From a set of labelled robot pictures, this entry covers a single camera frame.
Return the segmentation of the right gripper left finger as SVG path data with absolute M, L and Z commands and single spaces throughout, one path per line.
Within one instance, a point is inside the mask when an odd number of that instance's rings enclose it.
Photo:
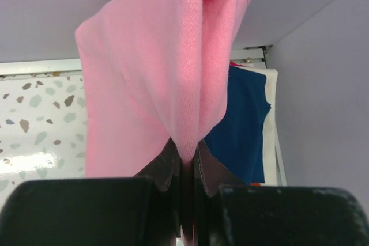
M 2 245 L 175 245 L 179 156 L 168 141 L 133 177 L 34 180 L 1 210 Z

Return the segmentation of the folded red t shirt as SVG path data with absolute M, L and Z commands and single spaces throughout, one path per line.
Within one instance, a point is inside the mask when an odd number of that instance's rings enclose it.
M 237 63 L 235 61 L 230 61 L 230 66 L 254 68 L 254 65 L 252 63 Z

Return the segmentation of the aluminium frame rail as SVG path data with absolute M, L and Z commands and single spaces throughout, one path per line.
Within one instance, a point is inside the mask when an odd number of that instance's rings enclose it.
M 232 50 L 230 60 L 253 62 L 265 58 L 263 47 L 251 47 L 242 50 Z M 1 76 L 54 74 L 81 71 L 79 59 L 39 60 L 27 62 L 1 62 Z

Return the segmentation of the folded white t shirt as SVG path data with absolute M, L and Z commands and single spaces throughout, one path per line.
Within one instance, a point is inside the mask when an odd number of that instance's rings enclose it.
M 263 125 L 263 169 L 266 186 L 286 186 L 287 180 L 275 120 L 278 72 L 275 69 L 253 69 L 266 77 L 265 96 L 270 104 Z

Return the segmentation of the pink t shirt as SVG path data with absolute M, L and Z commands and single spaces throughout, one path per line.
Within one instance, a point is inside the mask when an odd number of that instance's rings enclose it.
M 232 43 L 251 0 L 111 0 L 75 37 L 86 177 L 138 173 L 173 140 L 189 168 L 224 117 Z

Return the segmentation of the folded blue t shirt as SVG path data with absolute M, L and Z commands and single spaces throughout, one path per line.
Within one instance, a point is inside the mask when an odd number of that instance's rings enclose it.
M 213 156 L 247 184 L 265 181 L 263 126 L 271 109 L 265 85 L 265 75 L 231 66 L 226 113 L 205 137 Z

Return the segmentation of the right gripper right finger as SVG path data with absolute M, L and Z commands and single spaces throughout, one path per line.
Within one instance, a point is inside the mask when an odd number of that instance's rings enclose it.
M 368 221 L 346 190 L 250 186 L 210 153 L 194 157 L 196 245 L 367 245 Z

